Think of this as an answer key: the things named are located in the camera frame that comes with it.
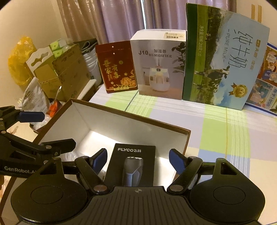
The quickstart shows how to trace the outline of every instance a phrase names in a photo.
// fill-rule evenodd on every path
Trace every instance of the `circular pad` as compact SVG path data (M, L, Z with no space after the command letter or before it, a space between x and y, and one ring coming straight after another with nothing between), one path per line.
M43 165L11 196L15 214L28 223L53 224L67 220L79 213L86 202L86 190L64 177L60 158Z
M194 186L189 195L191 206L215 223L246 223L259 218L264 202L261 191L243 182L225 183L211 179Z
M245 199L245 193L236 187L224 186L214 190L214 198L227 205L236 205Z
M63 197L63 190L55 186L42 186L31 193L31 198L39 204L52 204Z

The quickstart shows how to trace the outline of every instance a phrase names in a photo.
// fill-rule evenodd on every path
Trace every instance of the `humidifier box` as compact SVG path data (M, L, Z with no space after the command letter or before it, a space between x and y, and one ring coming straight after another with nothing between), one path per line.
M139 30L130 42L139 94L182 99L186 31Z

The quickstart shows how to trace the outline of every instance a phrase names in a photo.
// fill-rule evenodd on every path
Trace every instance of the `orange item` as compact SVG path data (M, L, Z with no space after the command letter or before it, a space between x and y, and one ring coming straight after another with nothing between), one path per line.
M47 114L52 118L58 111L58 101L50 104Z

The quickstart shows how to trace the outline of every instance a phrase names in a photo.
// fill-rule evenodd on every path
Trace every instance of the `table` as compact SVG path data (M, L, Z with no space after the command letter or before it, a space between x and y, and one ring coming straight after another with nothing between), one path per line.
M259 222L277 225L277 117L143 96L138 91L107 94L104 86L90 102L191 130L185 156L206 162L226 158L264 193L266 203Z

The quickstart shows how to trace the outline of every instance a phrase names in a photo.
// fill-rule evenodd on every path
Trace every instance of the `purple curtain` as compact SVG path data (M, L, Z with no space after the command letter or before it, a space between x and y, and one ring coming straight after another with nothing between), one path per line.
M144 0L146 28L186 30L186 3L202 4L229 10L229 1L230 0Z
M100 44L130 40L141 29L186 29L189 3L229 9L235 0L57 0L67 36Z

